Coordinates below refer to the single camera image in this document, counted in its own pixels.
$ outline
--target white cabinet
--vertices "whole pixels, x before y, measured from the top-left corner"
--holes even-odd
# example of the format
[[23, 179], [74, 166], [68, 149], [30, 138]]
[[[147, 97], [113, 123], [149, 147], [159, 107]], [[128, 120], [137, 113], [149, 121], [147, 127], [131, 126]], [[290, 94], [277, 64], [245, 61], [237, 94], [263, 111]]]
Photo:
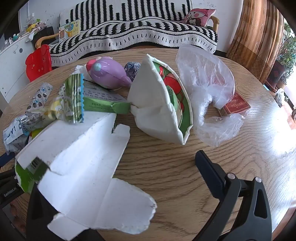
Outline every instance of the white cabinet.
[[0, 109], [4, 111], [11, 98], [28, 83], [26, 59], [35, 51], [25, 35], [0, 52]]

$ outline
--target bag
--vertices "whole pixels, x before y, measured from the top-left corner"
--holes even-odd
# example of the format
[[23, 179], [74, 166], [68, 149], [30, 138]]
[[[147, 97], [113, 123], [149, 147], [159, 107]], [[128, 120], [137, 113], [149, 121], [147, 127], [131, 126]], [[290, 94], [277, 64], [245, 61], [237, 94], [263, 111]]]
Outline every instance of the bag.
[[282, 88], [279, 88], [276, 92], [276, 95], [274, 96], [274, 100], [279, 105], [279, 107], [283, 106], [283, 102], [285, 100], [284, 90]]
[[188, 95], [177, 74], [146, 55], [131, 85], [128, 102], [136, 125], [155, 138], [184, 145], [192, 128]]
[[211, 102], [221, 109], [232, 100], [234, 77], [229, 68], [213, 54], [192, 45], [179, 48], [176, 63], [191, 102], [193, 128], [198, 138], [217, 147], [235, 137], [243, 125], [240, 114], [204, 118]]

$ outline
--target brown curtain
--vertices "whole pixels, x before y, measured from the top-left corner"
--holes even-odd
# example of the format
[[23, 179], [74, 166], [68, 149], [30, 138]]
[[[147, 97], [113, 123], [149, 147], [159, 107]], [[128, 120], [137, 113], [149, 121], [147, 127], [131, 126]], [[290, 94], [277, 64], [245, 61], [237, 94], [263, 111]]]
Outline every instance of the brown curtain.
[[268, 0], [244, 0], [227, 57], [265, 83], [279, 52], [284, 18]]

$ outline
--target purple fish toy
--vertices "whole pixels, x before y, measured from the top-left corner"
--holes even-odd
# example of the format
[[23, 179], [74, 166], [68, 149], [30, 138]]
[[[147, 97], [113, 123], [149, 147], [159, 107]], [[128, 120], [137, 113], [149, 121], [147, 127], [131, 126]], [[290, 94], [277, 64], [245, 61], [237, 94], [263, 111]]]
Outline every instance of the purple fish toy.
[[110, 57], [92, 59], [87, 63], [86, 69], [93, 81], [106, 89], [131, 87], [131, 79], [126, 76], [124, 68]]

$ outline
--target clear plastic bag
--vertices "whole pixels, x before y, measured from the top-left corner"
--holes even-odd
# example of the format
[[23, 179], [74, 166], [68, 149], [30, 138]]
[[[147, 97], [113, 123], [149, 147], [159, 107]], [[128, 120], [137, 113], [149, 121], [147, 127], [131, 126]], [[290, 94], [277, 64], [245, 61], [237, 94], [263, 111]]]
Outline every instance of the clear plastic bag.
[[274, 96], [274, 100], [279, 105], [279, 107], [283, 106], [283, 102], [285, 101], [285, 94], [282, 88], [279, 88]]
[[235, 137], [244, 123], [240, 114], [204, 118], [211, 102], [221, 109], [232, 100], [234, 78], [229, 68], [213, 54], [192, 45], [179, 48], [176, 63], [191, 102], [193, 128], [198, 138], [217, 147]]

